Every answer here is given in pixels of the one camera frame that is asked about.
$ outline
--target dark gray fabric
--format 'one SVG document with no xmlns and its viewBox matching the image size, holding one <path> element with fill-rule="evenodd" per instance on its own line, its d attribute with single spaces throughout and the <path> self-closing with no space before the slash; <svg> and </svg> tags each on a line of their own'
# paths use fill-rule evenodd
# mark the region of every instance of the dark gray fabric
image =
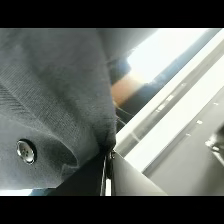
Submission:
<svg viewBox="0 0 224 224">
<path fill-rule="evenodd" d="M 112 38 L 107 47 L 105 32 L 0 29 L 0 189 L 56 187 L 100 150 L 113 148 L 105 52 L 116 57 L 119 43 Z M 36 146 L 33 165 L 17 155 L 19 139 Z"/>
</svg>

